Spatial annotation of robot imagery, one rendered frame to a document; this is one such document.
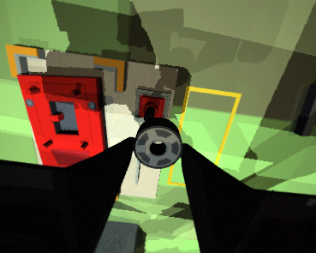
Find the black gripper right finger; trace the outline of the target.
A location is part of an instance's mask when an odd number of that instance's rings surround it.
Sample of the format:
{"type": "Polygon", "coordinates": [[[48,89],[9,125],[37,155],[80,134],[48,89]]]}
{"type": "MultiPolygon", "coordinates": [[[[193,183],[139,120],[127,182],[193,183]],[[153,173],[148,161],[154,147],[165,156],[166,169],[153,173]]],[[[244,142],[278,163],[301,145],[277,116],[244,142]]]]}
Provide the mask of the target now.
{"type": "Polygon", "coordinates": [[[316,221],[316,195],[256,190],[183,143],[182,174],[200,253],[244,253],[267,218],[316,221]]]}

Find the black rubber tyre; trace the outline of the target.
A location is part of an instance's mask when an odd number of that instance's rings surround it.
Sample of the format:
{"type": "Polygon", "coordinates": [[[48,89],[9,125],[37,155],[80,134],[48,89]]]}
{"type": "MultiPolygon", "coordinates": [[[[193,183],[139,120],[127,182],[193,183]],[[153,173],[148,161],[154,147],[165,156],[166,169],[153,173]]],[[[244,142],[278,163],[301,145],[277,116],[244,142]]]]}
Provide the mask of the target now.
{"type": "Polygon", "coordinates": [[[139,127],[134,138],[133,150],[136,159],[142,165],[164,169],[173,166],[181,158],[183,143],[174,123],[163,117],[154,117],[139,127]]]}

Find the yellow rectangular outline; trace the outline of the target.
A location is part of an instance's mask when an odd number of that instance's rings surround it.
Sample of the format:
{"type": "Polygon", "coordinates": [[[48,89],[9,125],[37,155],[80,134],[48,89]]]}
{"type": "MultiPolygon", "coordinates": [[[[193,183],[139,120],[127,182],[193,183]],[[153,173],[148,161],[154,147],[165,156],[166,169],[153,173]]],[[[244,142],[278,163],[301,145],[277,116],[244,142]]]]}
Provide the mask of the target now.
{"type": "MultiPolygon", "coordinates": [[[[230,120],[229,120],[229,122],[228,122],[226,131],[225,131],[225,133],[224,133],[224,138],[223,138],[223,140],[222,140],[220,149],[219,149],[219,151],[218,151],[218,156],[217,156],[216,161],[215,161],[215,165],[218,165],[218,162],[219,162],[219,160],[220,160],[221,154],[222,154],[222,152],[223,152],[223,150],[224,150],[224,145],[225,145],[225,143],[226,143],[228,134],[229,134],[229,132],[230,132],[231,124],[233,123],[233,120],[234,120],[234,115],[235,115],[235,112],[236,112],[236,107],[237,107],[238,102],[239,102],[239,99],[240,99],[240,97],[241,97],[241,93],[232,93],[232,92],[225,92],[225,91],[219,91],[219,90],[213,90],[213,89],[206,89],[206,88],[200,88],[200,87],[188,87],[188,86],[187,86],[187,87],[186,87],[185,96],[184,96],[183,105],[182,105],[182,113],[181,113],[181,117],[180,117],[180,122],[179,122],[179,126],[178,126],[178,130],[179,130],[179,132],[180,132],[180,135],[181,135],[181,132],[182,132],[182,124],[183,124],[183,119],[184,119],[185,111],[186,111],[186,107],[187,107],[189,91],[202,92],[202,93],[214,93],[214,94],[220,94],[220,95],[226,95],[226,96],[236,97],[235,102],[234,102],[234,104],[233,104],[234,107],[233,107],[233,110],[232,110],[231,115],[230,115],[230,120]]],[[[169,177],[168,177],[168,182],[167,182],[167,184],[170,184],[170,185],[177,185],[177,186],[185,186],[185,187],[186,187],[185,184],[179,184],[179,183],[172,183],[172,182],[171,182],[171,177],[172,177],[173,169],[174,169],[174,165],[170,167],[170,173],[169,173],[169,177]]]]}

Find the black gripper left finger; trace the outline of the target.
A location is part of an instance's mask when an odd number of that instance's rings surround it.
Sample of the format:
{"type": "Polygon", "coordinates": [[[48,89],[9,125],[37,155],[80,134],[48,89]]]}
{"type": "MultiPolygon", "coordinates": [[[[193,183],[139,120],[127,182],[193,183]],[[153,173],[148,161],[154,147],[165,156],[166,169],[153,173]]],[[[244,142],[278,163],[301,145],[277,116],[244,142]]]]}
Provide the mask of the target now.
{"type": "Polygon", "coordinates": [[[95,253],[133,144],[129,137],[65,167],[0,160],[0,202],[57,210],[69,253],[95,253]]]}

